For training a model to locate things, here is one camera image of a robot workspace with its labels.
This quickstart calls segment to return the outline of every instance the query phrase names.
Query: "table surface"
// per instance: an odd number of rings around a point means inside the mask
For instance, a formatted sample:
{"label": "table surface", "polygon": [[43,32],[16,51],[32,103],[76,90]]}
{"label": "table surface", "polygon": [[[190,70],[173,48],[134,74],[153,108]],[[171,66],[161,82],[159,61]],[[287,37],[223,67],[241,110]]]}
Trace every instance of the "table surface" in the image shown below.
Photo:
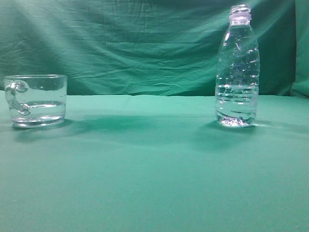
{"label": "table surface", "polygon": [[260,96],[242,129],[214,97],[68,96],[28,130],[0,106],[0,232],[309,231],[308,99]]}

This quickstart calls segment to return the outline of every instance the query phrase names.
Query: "mug handle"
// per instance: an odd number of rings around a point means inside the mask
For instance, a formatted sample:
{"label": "mug handle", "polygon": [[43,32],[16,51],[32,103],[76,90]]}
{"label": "mug handle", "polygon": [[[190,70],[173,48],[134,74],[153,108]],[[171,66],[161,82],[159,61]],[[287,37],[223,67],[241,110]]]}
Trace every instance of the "mug handle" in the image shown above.
{"label": "mug handle", "polygon": [[20,104],[17,101],[16,92],[25,93],[27,92],[27,90],[28,90],[27,84],[22,81],[16,81],[10,83],[5,88],[5,98],[9,106],[16,109],[23,116],[27,116],[30,114],[30,107],[25,103]]}

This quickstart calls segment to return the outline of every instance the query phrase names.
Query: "transparent bottle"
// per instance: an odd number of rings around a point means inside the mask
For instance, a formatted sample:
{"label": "transparent bottle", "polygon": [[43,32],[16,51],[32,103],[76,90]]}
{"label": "transparent bottle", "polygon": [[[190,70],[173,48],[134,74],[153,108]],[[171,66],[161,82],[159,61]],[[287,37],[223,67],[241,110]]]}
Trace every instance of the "transparent bottle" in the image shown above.
{"label": "transparent bottle", "polygon": [[260,58],[250,12],[248,5],[231,8],[230,26],[219,48],[216,115],[227,127],[250,126],[256,116]]}

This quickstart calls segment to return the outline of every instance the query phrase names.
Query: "clear glass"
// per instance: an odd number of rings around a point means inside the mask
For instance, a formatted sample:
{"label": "clear glass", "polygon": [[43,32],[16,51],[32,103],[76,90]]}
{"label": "clear glass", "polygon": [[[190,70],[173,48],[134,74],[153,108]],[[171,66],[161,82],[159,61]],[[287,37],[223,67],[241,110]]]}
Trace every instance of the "clear glass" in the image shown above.
{"label": "clear glass", "polygon": [[67,76],[6,76],[4,86],[14,127],[35,128],[64,121]]}

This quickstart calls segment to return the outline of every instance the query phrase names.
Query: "bottle base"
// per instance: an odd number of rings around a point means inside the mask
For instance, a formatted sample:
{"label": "bottle base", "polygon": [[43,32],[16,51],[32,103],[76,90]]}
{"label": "bottle base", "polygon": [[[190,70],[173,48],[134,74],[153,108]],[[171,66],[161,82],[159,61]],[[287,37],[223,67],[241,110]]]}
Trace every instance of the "bottle base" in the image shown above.
{"label": "bottle base", "polygon": [[253,125],[254,118],[243,119],[242,117],[229,117],[217,114],[217,121],[225,127],[250,127]]}

